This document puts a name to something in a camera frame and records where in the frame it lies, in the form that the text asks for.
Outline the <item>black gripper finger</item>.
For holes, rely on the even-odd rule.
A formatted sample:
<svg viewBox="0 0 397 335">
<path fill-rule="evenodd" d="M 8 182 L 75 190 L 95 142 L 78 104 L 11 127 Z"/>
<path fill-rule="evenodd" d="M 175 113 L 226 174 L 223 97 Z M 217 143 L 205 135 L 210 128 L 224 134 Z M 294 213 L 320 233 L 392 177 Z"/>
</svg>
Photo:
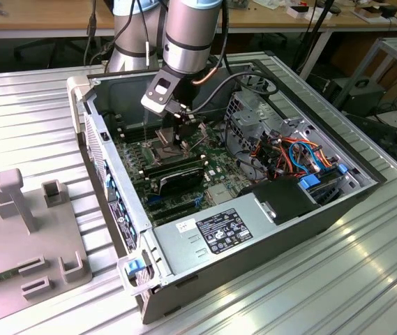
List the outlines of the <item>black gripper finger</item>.
<svg viewBox="0 0 397 335">
<path fill-rule="evenodd" d="M 191 136 L 198 125 L 198 119 L 193 114 L 181 112 L 176 115 L 176 140 Z"/>
</svg>

